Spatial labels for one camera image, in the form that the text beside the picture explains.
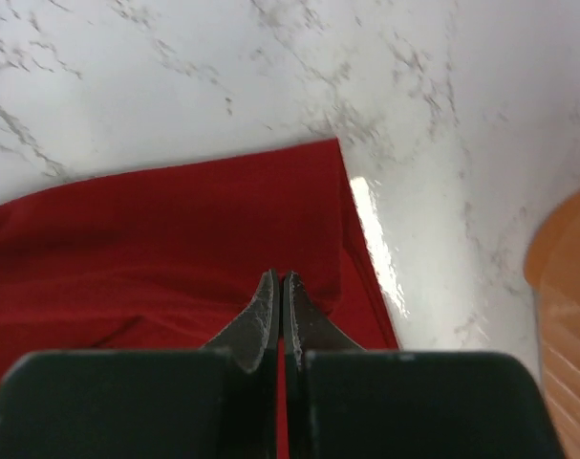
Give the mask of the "red t-shirt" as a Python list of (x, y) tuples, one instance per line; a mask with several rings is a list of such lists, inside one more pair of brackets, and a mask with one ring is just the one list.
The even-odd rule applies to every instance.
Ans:
[(297, 272), (358, 344), (397, 339), (336, 139), (57, 186), (0, 206), (0, 380), (47, 349), (197, 347)]

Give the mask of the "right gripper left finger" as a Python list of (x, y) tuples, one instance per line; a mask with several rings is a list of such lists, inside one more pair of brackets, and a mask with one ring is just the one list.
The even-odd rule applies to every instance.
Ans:
[(273, 458), (279, 278), (198, 349), (46, 351), (0, 385), (0, 458)]

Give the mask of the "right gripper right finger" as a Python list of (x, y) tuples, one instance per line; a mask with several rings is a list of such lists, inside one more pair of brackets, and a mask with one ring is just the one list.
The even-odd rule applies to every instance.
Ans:
[(561, 458), (529, 371), (485, 351), (366, 350), (283, 283), (292, 458)]

